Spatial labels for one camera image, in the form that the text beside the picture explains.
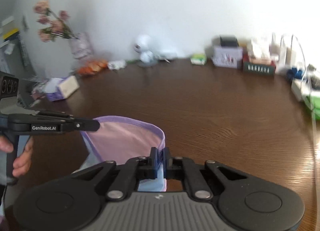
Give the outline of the person's left hand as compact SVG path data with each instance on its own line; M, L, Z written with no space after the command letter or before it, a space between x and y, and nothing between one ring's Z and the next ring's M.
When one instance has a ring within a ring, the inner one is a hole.
M33 154L33 144L33 137L29 137L23 152L14 160L12 171L14 177L18 178L29 171L31 166L31 156ZM13 144L6 137L1 136L1 151L11 153L13 150Z

